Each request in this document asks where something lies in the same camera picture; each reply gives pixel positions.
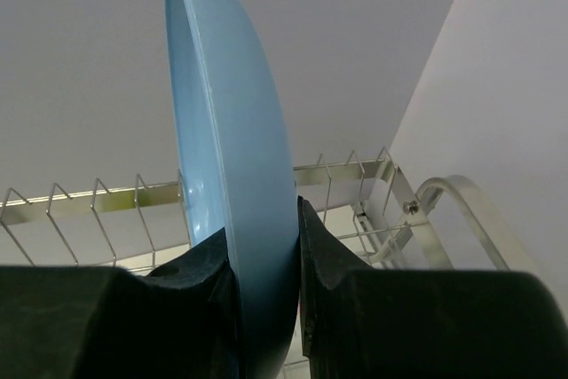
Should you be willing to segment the blue plate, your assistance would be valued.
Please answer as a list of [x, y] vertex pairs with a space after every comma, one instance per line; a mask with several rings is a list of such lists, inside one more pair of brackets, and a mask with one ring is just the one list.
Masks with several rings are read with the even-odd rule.
[[164, 10], [191, 238], [225, 232], [241, 375], [273, 378], [299, 296], [297, 192], [279, 95], [239, 0], [164, 0]]

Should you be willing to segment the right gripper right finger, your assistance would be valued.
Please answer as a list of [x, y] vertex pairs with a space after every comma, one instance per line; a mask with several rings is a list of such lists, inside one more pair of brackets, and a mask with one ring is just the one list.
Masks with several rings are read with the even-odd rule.
[[526, 272], [384, 270], [297, 202], [304, 356], [314, 378], [564, 378], [567, 326]]

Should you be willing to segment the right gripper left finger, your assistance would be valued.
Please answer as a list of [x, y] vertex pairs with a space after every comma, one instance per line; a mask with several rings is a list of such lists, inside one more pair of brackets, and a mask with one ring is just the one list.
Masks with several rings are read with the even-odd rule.
[[233, 273], [214, 233], [146, 276], [1, 269], [4, 378], [236, 378]]

